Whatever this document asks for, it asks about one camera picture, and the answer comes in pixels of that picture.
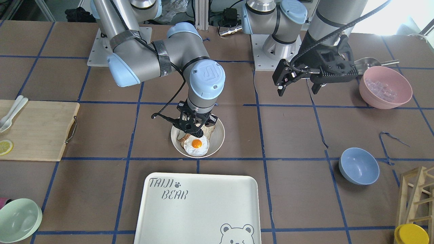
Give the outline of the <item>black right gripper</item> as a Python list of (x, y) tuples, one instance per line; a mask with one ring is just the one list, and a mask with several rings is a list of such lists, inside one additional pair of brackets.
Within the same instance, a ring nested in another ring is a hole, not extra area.
[(172, 124), (173, 127), (185, 133), (202, 133), (202, 126), (211, 127), (216, 125), (218, 117), (211, 111), (199, 113), (199, 110), (190, 108), (187, 101), (180, 101), (177, 105), (180, 112), (179, 118), (167, 117), (161, 113), (152, 114), (151, 118), (161, 117)]

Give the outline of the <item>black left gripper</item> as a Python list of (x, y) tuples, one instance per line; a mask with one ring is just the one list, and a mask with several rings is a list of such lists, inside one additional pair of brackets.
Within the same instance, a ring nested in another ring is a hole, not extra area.
[(313, 82), (311, 91), (314, 95), (318, 94), (324, 84), (349, 82), (355, 79), (359, 73), (348, 43), (349, 37), (345, 34), (341, 37), (343, 39), (338, 38), (337, 45), (327, 46), (320, 43), (294, 62), (296, 68), (318, 69), (318, 74), (295, 72), (296, 75), (293, 77), (291, 73), (294, 70), (289, 67), (290, 62), (280, 60), (273, 73), (273, 82), (277, 85), (278, 96), (282, 97), (286, 86), (301, 78), (310, 78)]

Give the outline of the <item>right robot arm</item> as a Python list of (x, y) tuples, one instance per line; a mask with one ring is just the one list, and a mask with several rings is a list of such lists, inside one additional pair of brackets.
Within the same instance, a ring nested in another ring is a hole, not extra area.
[(149, 35), (141, 31), (139, 23), (161, 15), (160, 0), (92, 0), (90, 4), (112, 50), (107, 64), (119, 87), (178, 72), (189, 87), (186, 101), (177, 107), (180, 117), (170, 118), (158, 112), (152, 118), (160, 116), (198, 138), (203, 135), (203, 126), (216, 124), (212, 109), (223, 91), (226, 74), (209, 57), (194, 25), (177, 23), (169, 29), (166, 39), (148, 43)]

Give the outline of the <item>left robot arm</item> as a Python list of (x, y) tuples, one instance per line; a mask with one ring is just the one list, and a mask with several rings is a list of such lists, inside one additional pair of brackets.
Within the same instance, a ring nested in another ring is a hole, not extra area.
[(300, 79), (313, 83), (312, 91), (329, 83), (350, 82), (359, 75), (348, 43), (352, 27), (366, 0), (320, 0), (304, 38), (300, 39), (308, 9), (298, 0), (247, 0), (241, 24), (246, 34), (267, 35), (263, 52), (278, 64), (273, 82), (278, 95)]

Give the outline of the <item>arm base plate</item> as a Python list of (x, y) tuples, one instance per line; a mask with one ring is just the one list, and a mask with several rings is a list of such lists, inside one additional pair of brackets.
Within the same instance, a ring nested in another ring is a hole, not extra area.
[(302, 44), (300, 36), (292, 44), (282, 44), (276, 42), (271, 35), (261, 34), (251, 35), (251, 42), (255, 70), (269, 72), (277, 68), (280, 60), (290, 61), (298, 54)]
[(126, 30), (115, 35), (113, 38), (106, 37), (102, 34), (101, 29), (98, 29), (87, 65), (91, 67), (108, 67), (107, 57), (113, 53), (113, 48), (135, 38), (141, 38), (143, 42), (150, 43), (151, 36), (151, 27), (140, 27), (139, 31)]

